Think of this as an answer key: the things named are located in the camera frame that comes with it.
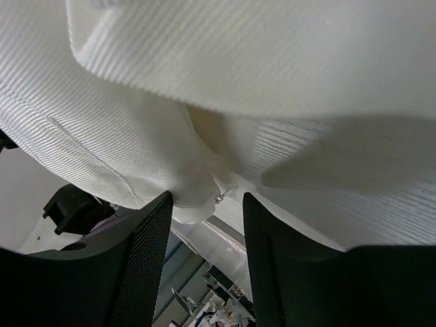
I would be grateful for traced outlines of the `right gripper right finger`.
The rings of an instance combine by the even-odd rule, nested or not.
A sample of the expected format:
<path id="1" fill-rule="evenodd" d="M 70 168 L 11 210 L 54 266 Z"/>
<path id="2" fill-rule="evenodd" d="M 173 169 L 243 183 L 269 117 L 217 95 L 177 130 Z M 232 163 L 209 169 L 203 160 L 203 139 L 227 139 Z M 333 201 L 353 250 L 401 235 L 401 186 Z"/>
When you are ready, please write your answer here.
<path id="1" fill-rule="evenodd" d="M 361 246 L 342 252 L 243 197 L 258 326 L 434 326 L 435 247 Z"/>

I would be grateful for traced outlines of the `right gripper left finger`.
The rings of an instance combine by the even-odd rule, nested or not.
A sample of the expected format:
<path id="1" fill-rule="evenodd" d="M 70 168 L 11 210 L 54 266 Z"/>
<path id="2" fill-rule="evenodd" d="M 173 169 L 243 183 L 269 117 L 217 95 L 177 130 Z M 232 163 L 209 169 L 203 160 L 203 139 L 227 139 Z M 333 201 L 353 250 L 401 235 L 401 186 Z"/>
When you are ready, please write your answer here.
<path id="1" fill-rule="evenodd" d="M 1 250 L 2 326 L 150 326 L 172 220 L 164 192 L 60 250 Z"/>

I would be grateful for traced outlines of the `white fabric skirt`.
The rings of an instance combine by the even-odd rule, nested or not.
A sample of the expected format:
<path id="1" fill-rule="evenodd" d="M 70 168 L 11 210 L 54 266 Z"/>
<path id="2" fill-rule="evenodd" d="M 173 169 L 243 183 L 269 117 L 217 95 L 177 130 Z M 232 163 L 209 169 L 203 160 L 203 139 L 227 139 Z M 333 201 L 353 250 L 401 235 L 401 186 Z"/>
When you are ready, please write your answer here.
<path id="1" fill-rule="evenodd" d="M 349 249 L 435 243 L 434 1 L 2 1 L 1 128 L 139 209 L 253 191 Z"/>

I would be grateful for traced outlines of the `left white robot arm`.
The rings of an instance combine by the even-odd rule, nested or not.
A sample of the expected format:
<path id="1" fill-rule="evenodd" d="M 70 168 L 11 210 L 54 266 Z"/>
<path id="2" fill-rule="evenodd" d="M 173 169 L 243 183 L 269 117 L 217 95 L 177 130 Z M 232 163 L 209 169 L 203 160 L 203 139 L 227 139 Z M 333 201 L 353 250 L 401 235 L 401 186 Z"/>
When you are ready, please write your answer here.
<path id="1" fill-rule="evenodd" d="M 114 217 L 118 209 L 72 184 L 65 185 L 43 207 L 42 217 L 19 252 L 61 250 Z"/>

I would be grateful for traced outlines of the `aluminium table frame rail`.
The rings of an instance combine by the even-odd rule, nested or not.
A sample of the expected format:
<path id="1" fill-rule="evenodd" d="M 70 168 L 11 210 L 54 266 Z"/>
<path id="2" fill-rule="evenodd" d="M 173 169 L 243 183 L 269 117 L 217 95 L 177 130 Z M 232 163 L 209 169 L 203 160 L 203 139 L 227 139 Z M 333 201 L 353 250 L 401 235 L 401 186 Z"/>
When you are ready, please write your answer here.
<path id="1" fill-rule="evenodd" d="M 247 254 L 244 244 L 209 221 L 181 224 L 172 220 L 171 231 L 180 240 L 215 265 L 228 277 L 246 275 Z"/>

